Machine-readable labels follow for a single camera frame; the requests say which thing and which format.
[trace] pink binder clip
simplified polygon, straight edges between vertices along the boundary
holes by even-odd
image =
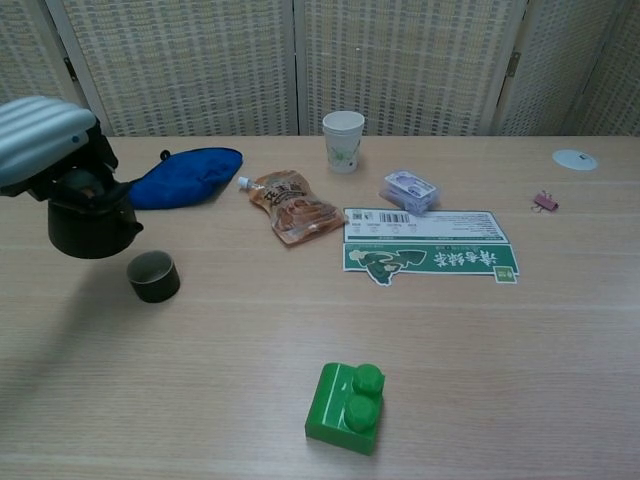
[[[544,208],[545,210],[549,210],[550,212],[553,212],[558,208],[558,202],[553,200],[553,198],[551,198],[551,194],[548,194],[544,190],[542,190],[541,193],[537,194],[533,201],[536,205],[539,205],[540,207]]]

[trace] small cylindrical cup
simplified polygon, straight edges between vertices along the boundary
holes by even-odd
[[[163,302],[180,288],[173,259],[159,250],[134,258],[127,267],[127,278],[140,300],[149,303]]]
[[[363,129],[364,117],[358,112],[332,112],[322,119],[331,170],[336,173],[351,173],[358,168]]]

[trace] dark cup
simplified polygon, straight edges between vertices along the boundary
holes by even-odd
[[[127,278],[140,300],[163,302],[180,288],[180,277],[168,253],[154,250],[138,255],[127,267]]]

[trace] white disc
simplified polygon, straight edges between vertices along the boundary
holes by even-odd
[[[553,152],[553,159],[558,165],[572,170],[593,170],[598,166],[598,160],[578,150],[557,150]]]

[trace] snack bag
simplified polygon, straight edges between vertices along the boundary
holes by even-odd
[[[344,224],[342,213],[316,197],[309,183],[295,170],[270,173],[251,181],[238,179],[249,199],[264,208],[271,227],[287,245],[305,242]]]

